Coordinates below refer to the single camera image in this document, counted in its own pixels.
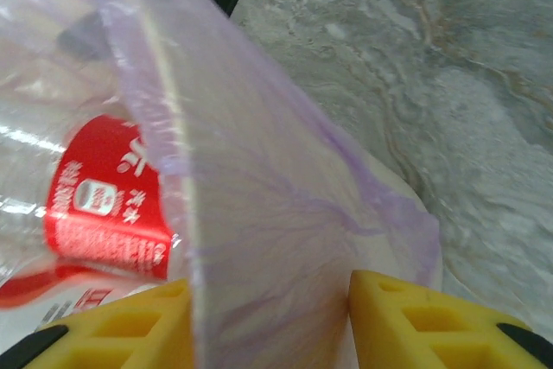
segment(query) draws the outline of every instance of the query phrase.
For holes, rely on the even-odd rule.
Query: red label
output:
[[[54,176],[45,224],[62,256],[167,277],[173,233],[137,126],[100,116],[77,133]]]

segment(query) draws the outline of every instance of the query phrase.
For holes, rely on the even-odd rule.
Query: plastic wrap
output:
[[[0,0],[0,36],[3,94],[139,123],[198,368],[355,366],[352,269],[439,285],[437,221],[209,0]]]

